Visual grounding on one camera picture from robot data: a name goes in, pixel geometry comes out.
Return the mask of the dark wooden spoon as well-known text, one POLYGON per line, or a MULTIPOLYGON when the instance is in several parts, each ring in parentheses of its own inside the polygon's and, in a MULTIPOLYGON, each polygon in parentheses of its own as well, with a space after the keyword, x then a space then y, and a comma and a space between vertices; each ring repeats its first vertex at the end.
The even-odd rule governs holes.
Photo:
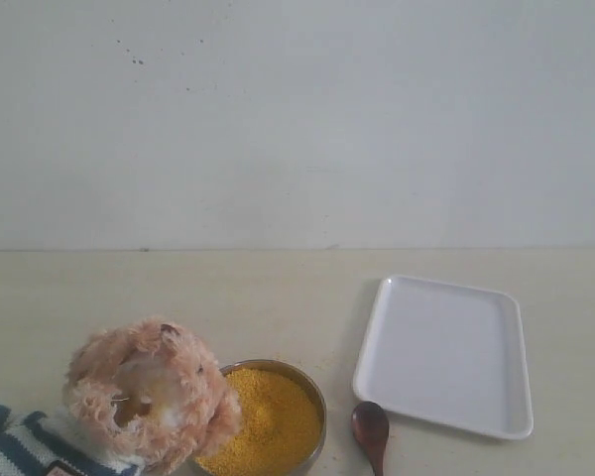
POLYGON ((390 422, 386 412, 374 402, 361 402, 352 412, 351 427, 373 473, 383 476, 384 457, 390 435, 390 422))

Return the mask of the teddy bear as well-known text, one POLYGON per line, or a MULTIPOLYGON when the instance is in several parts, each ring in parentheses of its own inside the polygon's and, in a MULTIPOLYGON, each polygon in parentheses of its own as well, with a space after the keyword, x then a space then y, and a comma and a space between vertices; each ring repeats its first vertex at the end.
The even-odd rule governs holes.
POLYGON ((240 425, 237 393, 205 343, 150 318, 91 335, 54 413, 0 405, 0 475, 169 475, 240 425))

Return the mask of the steel bowl of yellow millet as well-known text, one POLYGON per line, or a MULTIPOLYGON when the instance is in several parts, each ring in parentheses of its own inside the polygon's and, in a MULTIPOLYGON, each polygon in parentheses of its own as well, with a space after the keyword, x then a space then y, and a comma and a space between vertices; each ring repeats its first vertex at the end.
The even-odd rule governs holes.
POLYGON ((309 375, 267 359, 222 369, 238 394, 240 432, 210 457, 190 461, 198 475, 305 475, 323 448, 324 397, 309 375))

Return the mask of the white rectangular plastic tray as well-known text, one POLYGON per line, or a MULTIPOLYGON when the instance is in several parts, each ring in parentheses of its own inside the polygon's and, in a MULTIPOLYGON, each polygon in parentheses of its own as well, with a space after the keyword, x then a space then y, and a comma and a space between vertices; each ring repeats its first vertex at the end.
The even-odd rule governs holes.
POLYGON ((469 433, 534 431, 519 303, 491 290, 393 275, 378 287, 352 388, 384 410, 469 433))

